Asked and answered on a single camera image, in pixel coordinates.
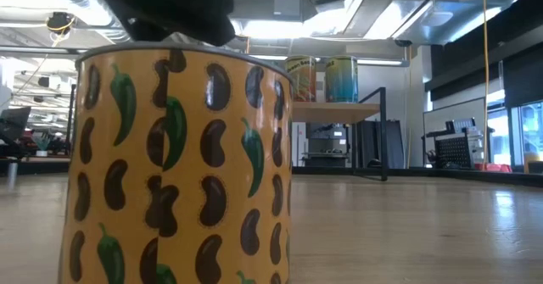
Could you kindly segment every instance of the can lid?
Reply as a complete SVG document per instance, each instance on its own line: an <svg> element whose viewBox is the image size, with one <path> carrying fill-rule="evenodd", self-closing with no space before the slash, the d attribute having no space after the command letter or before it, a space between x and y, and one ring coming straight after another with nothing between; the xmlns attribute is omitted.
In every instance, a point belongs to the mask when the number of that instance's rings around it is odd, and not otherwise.
<svg viewBox="0 0 543 284"><path fill-rule="evenodd" d="M356 60L356 58L354 56L349 56L349 55L339 55L339 56L334 56L334 57L331 57L329 60Z"/></svg>
<svg viewBox="0 0 543 284"><path fill-rule="evenodd" d="M120 44L111 45L111 46L96 47L94 49L91 49L83 53L76 60L76 68L79 69L82 61L87 60L93 56L97 56L104 53L113 53L113 52L120 52L120 51L129 51L129 50L172 50L172 49L181 50L181 51L217 54L217 55L222 55L222 56L226 56L230 58L241 59L251 64L258 64L270 70L274 70L275 72L286 77L288 82L290 82L290 86L292 86L293 84L293 81L290 75L287 73L287 71L285 71L281 67L277 67L273 64L269 64L261 59L254 58L245 54L231 52L225 49L220 49L218 47L193 46L193 45L187 45L183 43L174 43L174 42L128 42L128 43L120 43Z"/></svg>
<svg viewBox="0 0 543 284"><path fill-rule="evenodd" d="M287 57L287 59L285 59L285 62L288 62L290 60L301 60L301 59L309 59L310 61L312 62L316 62L316 59L312 56L308 56L308 55L294 55L294 56L289 56Z"/></svg>

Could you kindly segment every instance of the white wall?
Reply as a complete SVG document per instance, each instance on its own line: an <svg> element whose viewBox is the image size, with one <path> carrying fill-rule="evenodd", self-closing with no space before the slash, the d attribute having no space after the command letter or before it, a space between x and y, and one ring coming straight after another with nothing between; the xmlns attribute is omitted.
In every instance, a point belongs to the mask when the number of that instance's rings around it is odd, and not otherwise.
<svg viewBox="0 0 543 284"><path fill-rule="evenodd" d="M0 113L9 108L12 88L14 87L14 70L7 59L0 60Z"/></svg>

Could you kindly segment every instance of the air duct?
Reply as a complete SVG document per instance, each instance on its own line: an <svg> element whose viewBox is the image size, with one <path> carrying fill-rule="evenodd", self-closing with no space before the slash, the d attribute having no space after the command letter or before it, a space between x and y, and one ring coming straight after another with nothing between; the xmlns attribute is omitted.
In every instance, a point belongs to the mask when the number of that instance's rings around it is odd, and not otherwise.
<svg viewBox="0 0 543 284"><path fill-rule="evenodd" d="M103 0L70 0L75 6L75 15L88 25L122 27L116 17L107 9ZM131 38L125 31L100 31L113 43L128 42Z"/></svg>

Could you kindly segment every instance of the window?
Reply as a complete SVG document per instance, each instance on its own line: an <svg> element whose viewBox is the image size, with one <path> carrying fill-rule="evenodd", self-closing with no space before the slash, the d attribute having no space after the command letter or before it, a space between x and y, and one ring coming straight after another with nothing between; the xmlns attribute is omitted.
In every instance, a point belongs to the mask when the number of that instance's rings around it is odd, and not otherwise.
<svg viewBox="0 0 543 284"><path fill-rule="evenodd" d="M524 156L532 153L543 157L543 102L521 107L520 116Z"/></svg>
<svg viewBox="0 0 543 284"><path fill-rule="evenodd" d="M494 132L490 134L490 154L492 155L492 163L511 165L507 110L501 109L490 112L489 128L494 129Z"/></svg>

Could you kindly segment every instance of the green chili pepper print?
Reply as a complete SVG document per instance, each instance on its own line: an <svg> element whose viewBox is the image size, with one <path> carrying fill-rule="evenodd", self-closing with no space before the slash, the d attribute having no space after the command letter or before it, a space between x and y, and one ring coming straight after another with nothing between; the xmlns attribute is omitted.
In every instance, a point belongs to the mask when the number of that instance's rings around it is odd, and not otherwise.
<svg viewBox="0 0 543 284"><path fill-rule="evenodd" d="M119 241L111 237L102 223L98 224L102 229L102 239L98 243L98 257L108 278L108 284L125 283L125 260Z"/></svg>
<svg viewBox="0 0 543 284"><path fill-rule="evenodd" d="M177 280L168 265L156 265L156 284L177 284Z"/></svg>
<svg viewBox="0 0 543 284"><path fill-rule="evenodd" d="M241 144L244 146L245 153L251 164L253 165L253 182L249 189L249 198L255 195L262 182L262 174L264 173L264 146L258 131L249 127L247 119L242 118L241 121L245 124L245 133L241 138Z"/></svg>
<svg viewBox="0 0 543 284"><path fill-rule="evenodd" d="M187 117L179 100L175 97L166 99L166 134L170 140L170 149L163 170L171 169L181 157L187 140Z"/></svg>
<svg viewBox="0 0 543 284"><path fill-rule="evenodd" d="M248 280L248 279L245 279L245 275L244 273L240 270L238 271L238 273L236 274L239 276L239 278L241 279L241 283L240 284L256 284L256 281L255 280Z"/></svg>
<svg viewBox="0 0 543 284"><path fill-rule="evenodd" d="M116 64L111 67L115 70L115 77L109 88L120 111L119 132L113 142L117 146L125 141L136 118L136 88L128 74L120 73Z"/></svg>

